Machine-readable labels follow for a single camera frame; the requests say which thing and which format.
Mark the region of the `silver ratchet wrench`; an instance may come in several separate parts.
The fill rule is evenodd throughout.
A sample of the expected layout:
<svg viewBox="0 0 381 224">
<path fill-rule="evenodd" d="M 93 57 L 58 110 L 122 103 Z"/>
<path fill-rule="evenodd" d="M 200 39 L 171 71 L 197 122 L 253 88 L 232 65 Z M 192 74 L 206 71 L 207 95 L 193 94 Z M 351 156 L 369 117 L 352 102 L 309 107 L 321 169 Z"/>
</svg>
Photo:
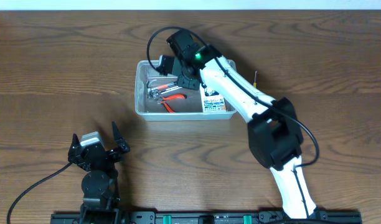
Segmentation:
<svg viewBox="0 0 381 224">
<path fill-rule="evenodd" d="M 161 96 L 163 96 L 166 93 L 170 93 L 170 92 L 173 92 L 173 91 L 176 91 L 176 90 L 179 90 L 179 89 L 181 89 L 180 86 L 172 86 L 170 88 L 166 88 L 166 89 L 163 89 L 163 90 L 151 90 L 148 93 L 148 98 L 158 99 L 158 98 L 160 98 Z"/>
</svg>

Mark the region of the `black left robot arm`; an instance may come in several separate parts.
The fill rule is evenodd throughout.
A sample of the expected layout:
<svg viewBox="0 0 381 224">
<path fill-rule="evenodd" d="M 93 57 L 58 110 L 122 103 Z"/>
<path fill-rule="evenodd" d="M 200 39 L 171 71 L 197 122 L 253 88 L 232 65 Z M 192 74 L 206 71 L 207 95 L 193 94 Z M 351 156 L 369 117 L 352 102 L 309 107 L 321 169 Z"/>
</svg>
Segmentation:
<svg viewBox="0 0 381 224">
<path fill-rule="evenodd" d="M 113 139 L 117 146 L 106 150 L 101 136 L 93 132 L 78 138 L 73 135 L 68 150 L 68 161 L 85 170 L 82 180 L 83 204 L 80 209 L 79 223 L 126 223 L 128 218 L 118 208 L 117 162 L 130 147 L 120 133 L 116 123 L 112 123 Z"/>
</svg>

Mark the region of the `small hammer orange black handle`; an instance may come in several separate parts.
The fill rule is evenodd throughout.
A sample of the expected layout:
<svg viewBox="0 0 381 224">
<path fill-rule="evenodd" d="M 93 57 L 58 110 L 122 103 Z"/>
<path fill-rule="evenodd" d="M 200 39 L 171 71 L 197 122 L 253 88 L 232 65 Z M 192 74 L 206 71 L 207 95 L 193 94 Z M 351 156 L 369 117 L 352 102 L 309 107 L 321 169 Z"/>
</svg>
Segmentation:
<svg viewBox="0 0 381 224">
<path fill-rule="evenodd" d="M 172 86 L 177 86 L 177 82 L 170 82 L 170 83 L 166 83 L 162 85 L 152 86 L 151 84 L 156 81 L 157 81 L 156 79 L 147 81 L 146 87 L 148 89 L 148 92 L 150 92 L 151 90 L 163 90 L 166 88 L 170 88 Z"/>
</svg>

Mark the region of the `red handled cutting pliers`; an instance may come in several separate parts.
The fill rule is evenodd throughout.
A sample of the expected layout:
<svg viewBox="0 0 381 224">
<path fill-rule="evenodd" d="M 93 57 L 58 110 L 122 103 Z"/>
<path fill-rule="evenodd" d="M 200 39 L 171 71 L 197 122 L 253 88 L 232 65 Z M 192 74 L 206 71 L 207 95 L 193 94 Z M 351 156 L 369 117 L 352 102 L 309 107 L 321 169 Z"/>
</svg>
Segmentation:
<svg viewBox="0 0 381 224">
<path fill-rule="evenodd" d="M 159 97 L 157 99 L 157 103 L 159 103 L 160 105 L 163 105 L 163 107 L 165 107 L 168 113 L 174 113 L 175 111 L 168 105 L 168 102 L 174 101 L 174 100 L 185 100 L 186 98 L 187 98 L 186 95 L 178 93 L 178 94 L 174 94 L 170 96 Z"/>
</svg>

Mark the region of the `black yellow screwdriver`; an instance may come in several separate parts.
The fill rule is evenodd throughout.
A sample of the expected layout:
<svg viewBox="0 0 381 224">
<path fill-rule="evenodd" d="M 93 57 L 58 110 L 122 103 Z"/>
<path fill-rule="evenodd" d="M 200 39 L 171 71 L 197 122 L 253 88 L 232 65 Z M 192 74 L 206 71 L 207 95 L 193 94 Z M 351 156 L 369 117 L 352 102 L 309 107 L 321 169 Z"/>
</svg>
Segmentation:
<svg viewBox="0 0 381 224">
<path fill-rule="evenodd" d="M 254 81 L 253 81 L 253 87 L 254 88 L 256 88 L 256 77 L 257 77 L 257 74 L 258 74 L 258 72 L 257 71 L 255 71 L 255 76 L 254 76 Z"/>
</svg>

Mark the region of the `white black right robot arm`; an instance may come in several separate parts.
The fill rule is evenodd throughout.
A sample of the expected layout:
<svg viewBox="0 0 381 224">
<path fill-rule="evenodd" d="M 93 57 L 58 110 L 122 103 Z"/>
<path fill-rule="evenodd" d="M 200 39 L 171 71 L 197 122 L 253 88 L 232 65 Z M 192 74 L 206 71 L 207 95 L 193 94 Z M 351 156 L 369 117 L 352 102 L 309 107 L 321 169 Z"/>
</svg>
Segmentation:
<svg viewBox="0 0 381 224">
<path fill-rule="evenodd" d="M 246 81 L 213 46 L 196 42 L 181 29 L 167 38 L 181 72 L 217 91 L 247 123 L 248 145 L 255 159 L 273 174 L 292 219 L 309 218 L 316 209 L 303 175 L 302 131 L 287 98 L 276 100 Z"/>
</svg>

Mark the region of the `blue white screwdriver box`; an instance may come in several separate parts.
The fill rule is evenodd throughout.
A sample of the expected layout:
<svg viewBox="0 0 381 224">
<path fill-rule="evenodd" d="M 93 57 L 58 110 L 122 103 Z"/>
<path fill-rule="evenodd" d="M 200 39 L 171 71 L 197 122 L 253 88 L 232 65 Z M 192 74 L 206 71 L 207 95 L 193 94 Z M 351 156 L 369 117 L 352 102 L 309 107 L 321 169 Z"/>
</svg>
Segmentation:
<svg viewBox="0 0 381 224">
<path fill-rule="evenodd" d="M 227 110 L 224 97 L 212 88 L 201 87 L 200 97 L 202 111 L 204 113 L 223 112 Z"/>
</svg>

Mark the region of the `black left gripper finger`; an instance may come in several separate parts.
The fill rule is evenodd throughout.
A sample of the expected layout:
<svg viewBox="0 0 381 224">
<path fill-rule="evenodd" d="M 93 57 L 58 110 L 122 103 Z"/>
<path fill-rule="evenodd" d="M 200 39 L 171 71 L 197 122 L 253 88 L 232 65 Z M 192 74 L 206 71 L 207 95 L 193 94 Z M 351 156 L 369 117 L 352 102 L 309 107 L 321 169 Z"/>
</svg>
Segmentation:
<svg viewBox="0 0 381 224">
<path fill-rule="evenodd" d="M 78 139 L 78 136 L 74 133 L 72 137 L 72 143 L 70 145 L 70 155 L 76 156 L 77 151 L 81 148 L 80 141 Z"/>
<path fill-rule="evenodd" d="M 112 122 L 112 130 L 113 130 L 113 139 L 117 145 L 115 149 L 120 153 L 130 152 L 130 146 L 127 144 L 126 140 L 124 139 L 123 135 L 120 133 L 120 130 L 118 129 L 114 121 Z"/>
</svg>

